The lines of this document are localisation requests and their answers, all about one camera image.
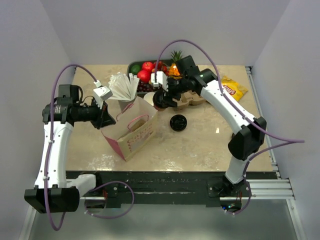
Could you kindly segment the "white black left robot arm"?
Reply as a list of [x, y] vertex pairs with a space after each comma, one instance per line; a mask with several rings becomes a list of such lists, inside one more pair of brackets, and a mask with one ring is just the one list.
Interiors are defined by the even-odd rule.
[[93, 89], [91, 104], [87, 105], [82, 101], [80, 86], [62, 84], [53, 104], [43, 109], [45, 140], [41, 165], [33, 188], [24, 192], [25, 201], [39, 213], [74, 212], [87, 192], [92, 196], [103, 192], [104, 184], [97, 180], [95, 173], [67, 179], [67, 148], [75, 123], [90, 122], [98, 130], [116, 123], [106, 103], [112, 95], [109, 88], [98, 83]]

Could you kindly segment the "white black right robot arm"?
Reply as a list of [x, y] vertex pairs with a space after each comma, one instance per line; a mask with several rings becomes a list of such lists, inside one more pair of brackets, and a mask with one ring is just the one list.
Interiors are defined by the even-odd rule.
[[249, 158], [258, 152], [265, 140], [267, 122], [244, 109], [222, 86], [218, 72], [200, 70], [189, 55], [176, 62], [180, 73], [174, 79], [159, 71], [152, 77], [161, 86], [153, 98], [158, 108], [176, 107], [183, 93], [192, 91], [210, 103], [229, 124], [234, 136], [228, 143], [231, 154], [229, 167], [223, 179], [217, 184], [220, 196], [235, 196], [245, 182]]

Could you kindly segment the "black coffee cup lid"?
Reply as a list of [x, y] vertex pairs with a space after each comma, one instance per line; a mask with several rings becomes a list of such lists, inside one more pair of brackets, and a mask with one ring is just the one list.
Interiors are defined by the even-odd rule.
[[163, 102], [162, 102], [163, 97], [164, 97], [164, 93], [162, 91], [155, 92], [155, 94], [153, 96], [154, 107], [155, 106], [163, 106], [163, 107], [168, 108], [168, 106], [163, 105]]

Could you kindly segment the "pink white paper bag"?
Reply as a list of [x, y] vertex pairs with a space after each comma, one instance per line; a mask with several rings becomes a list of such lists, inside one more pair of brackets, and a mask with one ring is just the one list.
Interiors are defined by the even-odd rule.
[[155, 135], [158, 111], [141, 97], [116, 117], [116, 123], [101, 129], [110, 147], [126, 162]]

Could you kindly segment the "brown paper coffee cup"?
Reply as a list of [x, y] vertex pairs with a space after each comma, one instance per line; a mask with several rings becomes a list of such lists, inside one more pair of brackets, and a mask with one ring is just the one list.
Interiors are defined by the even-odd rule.
[[156, 109], [157, 111], [159, 111], [159, 112], [162, 112], [162, 111], [164, 111], [164, 110], [167, 109], [167, 107], [158, 106], [158, 105], [155, 105], [154, 107], [155, 107], [155, 109]]

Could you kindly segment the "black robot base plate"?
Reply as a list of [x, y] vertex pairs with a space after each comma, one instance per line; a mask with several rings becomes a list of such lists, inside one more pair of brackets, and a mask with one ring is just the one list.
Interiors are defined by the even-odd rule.
[[248, 197], [246, 185], [230, 186], [218, 171], [94, 171], [102, 189], [85, 194], [102, 197], [107, 208], [122, 204], [204, 205], [219, 207], [221, 197]]

